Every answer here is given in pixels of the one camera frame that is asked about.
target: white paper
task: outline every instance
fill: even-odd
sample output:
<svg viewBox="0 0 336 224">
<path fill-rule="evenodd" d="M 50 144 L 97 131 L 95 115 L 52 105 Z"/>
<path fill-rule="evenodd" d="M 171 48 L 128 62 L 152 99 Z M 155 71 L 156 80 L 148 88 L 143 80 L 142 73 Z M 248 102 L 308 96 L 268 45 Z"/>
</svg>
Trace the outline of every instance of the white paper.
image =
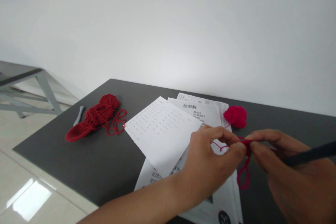
<svg viewBox="0 0 336 224">
<path fill-rule="evenodd" d="M 227 127 L 226 128 L 227 130 L 232 131 L 231 125 L 229 124 L 228 121 L 225 120 L 225 118 L 223 116 L 224 112 L 229 108 L 228 104 L 223 103 L 223 102 L 219 102 L 219 101 L 207 100 L 207 99 L 204 99 L 204 98 L 192 96 L 190 94 L 183 94 L 183 93 L 179 93 L 176 99 L 177 100 L 188 101 L 188 102 L 206 104 L 206 105 L 217 105 L 218 108 L 219 108 L 220 120 L 222 122 L 222 126 Z"/>
<path fill-rule="evenodd" d="M 190 101 L 177 100 L 173 98 L 168 98 L 168 101 L 178 108 L 182 109 L 183 111 L 187 112 L 188 114 L 192 115 L 196 119 L 200 120 L 203 124 L 207 124 L 211 127 L 217 127 L 222 125 L 219 108 L 217 105 L 206 105 Z M 215 139 L 214 143 L 211 146 L 216 154 L 221 155 L 224 153 L 224 149 L 220 151 L 220 148 L 218 146 L 223 147 L 226 146 L 226 144 L 223 144 L 222 142 Z"/>
<path fill-rule="evenodd" d="M 168 98 L 168 101 L 179 107 L 180 109 L 198 117 L 204 121 L 204 123 L 216 127 L 220 126 L 221 118 L 219 114 L 219 108 L 217 105 L 206 105 L 200 103 L 193 103 L 189 101 L 181 101 L 176 99 Z M 224 146 L 225 144 L 219 142 L 217 139 L 214 140 L 219 146 Z M 226 152 L 227 148 L 220 148 L 215 144 L 211 145 L 213 151 L 222 155 Z M 180 171 L 187 158 L 188 149 L 185 150 L 177 164 L 174 166 L 171 174 Z M 138 181 L 136 183 L 135 189 L 138 190 L 145 187 L 151 183 L 154 183 L 162 179 L 160 174 L 151 165 L 148 159 L 145 160 L 143 167 L 141 169 Z M 180 216 L 188 219 L 194 223 L 220 223 L 218 219 L 218 214 L 220 211 L 225 211 L 230 218 L 231 223 L 238 223 L 238 213 L 236 210 L 235 196 L 232 190 L 233 182 L 236 182 L 236 177 L 230 177 L 211 197 L 197 207 L 181 214 Z"/>
<path fill-rule="evenodd" d="M 189 145 L 191 133 L 201 125 L 159 97 L 128 121 L 125 130 L 161 177 L 167 177 Z"/>
<path fill-rule="evenodd" d="M 196 97 L 196 96 L 192 96 L 189 94 L 184 94 L 184 93 L 179 93 L 177 96 L 177 100 L 185 100 L 185 101 L 192 101 L 195 103 L 201 103 L 201 104 L 208 104 L 208 105 L 217 105 L 219 107 L 219 112 L 221 114 L 221 121 L 222 121 L 222 126 L 226 127 L 227 130 L 232 132 L 232 128 L 231 125 L 229 125 L 228 121 L 225 120 L 223 114 L 224 112 L 229 108 L 229 105 L 226 103 L 222 103 L 219 101 L 212 101 L 212 100 L 207 100 L 204 98 L 200 98 L 200 97 Z M 233 191 L 234 191 L 234 201 L 236 204 L 236 208 L 237 208 L 237 212 L 238 212 L 238 219 L 240 223 L 243 223 L 243 212 L 242 212 L 242 206 L 240 203 L 240 194 L 239 194 L 239 187 L 238 184 L 235 180 L 235 178 L 237 177 L 237 171 L 235 170 L 232 177 L 234 178 L 234 181 L 232 182 L 232 187 L 233 187 Z"/>
</svg>

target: tangled red yarn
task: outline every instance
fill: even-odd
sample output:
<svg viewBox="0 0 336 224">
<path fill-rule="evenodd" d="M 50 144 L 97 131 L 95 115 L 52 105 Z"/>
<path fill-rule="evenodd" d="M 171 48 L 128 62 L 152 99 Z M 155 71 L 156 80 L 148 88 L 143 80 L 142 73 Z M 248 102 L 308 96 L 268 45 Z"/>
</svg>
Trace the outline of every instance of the tangled red yarn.
<svg viewBox="0 0 336 224">
<path fill-rule="evenodd" d="M 244 128 L 246 126 L 247 113 L 241 106 L 231 106 L 223 115 L 224 118 L 236 128 Z"/>
<path fill-rule="evenodd" d="M 116 113 L 116 109 L 119 107 L 120 103 L 118 99 L 111 94 L 104 95 L 97 105 L 89 108 L 85 113 L 85 119 L 83 122 L 78 123 L 72 127 L 66 134 L 65 139 L 68 142 L 75 142 L 91 131 L 95 131 L 99 128 L 106 128 L 105 133 L 107 135 L 119 135 L 125 129 L 126 119 L 121 119 L 127 115 L 127 111 L 122 109 Z M 122 129 L 119 131 L 117 123 L 122 122 Z"/>
</svg>

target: black table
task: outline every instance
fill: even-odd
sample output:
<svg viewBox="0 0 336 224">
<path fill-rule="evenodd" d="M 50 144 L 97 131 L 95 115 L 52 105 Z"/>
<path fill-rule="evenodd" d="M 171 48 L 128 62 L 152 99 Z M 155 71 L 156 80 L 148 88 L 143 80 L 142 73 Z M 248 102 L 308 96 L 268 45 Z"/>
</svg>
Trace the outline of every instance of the black table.
<svg viewBox="0 0 336 224">
<path fill-rule="evenodd" d="M 77 118 L 79 107 L 90 108 L 111 93 L 126 109 L 129 120 L 157 97 L 176 98 L 180 91 L 110 79 L 56 117 L 14 150 L 98 206 L 134 190 L 145 156 L 126 132 L 108 136 L 105 129 L 68 143 L 64 136 Z M 233 129 L 239 136 L 265 128 L 286 132 L 315 147 L 336 137 L 336 117 L 282 109 L 255 103 L 189 93 L 229 105 L 243 106 L 247 126 Z M 248 189 L 240 191 L 244 223 L 287 223 L 268 189 L 266 174 L 252 162 Z M 188 223 L 176 217 L 174 223 Z"/>
</svg>

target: stool leg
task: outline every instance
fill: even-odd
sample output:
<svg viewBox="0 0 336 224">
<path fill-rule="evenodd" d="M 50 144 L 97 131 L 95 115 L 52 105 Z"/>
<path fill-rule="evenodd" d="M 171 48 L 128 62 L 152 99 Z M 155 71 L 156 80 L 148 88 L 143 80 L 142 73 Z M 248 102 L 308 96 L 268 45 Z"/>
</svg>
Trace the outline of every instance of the stool leg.
<svg viewBox="0 0 336 224">
<path fill-rule="evenodd" d="M 46 98 L 48 99 L 49 103 L 51 104 L 51 106 L 53 107 L 53 109 L 55 110 L 55 112 L 57 113 L 57 115 L 60 115 L 62 113 L 62 110 L 60 108 L 60 105 L 58 104 L 53 91 L 51 90 L 49 83 L 47 81 L 46 75 L 43 72 L 41 72 L 40 74 L 38 74 L 36 76 L 36 79 L 39 83 L 39 85 L 41 86 L 41 89 L 43 90 Z"/>
</svg>

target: crochet pattern sheet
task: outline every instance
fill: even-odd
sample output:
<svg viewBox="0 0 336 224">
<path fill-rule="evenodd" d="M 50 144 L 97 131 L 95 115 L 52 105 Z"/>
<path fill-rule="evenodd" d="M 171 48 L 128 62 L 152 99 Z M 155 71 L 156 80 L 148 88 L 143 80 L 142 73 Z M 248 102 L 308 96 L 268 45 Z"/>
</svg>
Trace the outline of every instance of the crochet pattern sheet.
<svg viewBox="0 0 336 224">
<path fill-rule="evenodd" d="M 125 130 L 156 168 L 167 177 L 189 145 L 200 120 L 159 97 L 125 124 Z"/>
</svg>

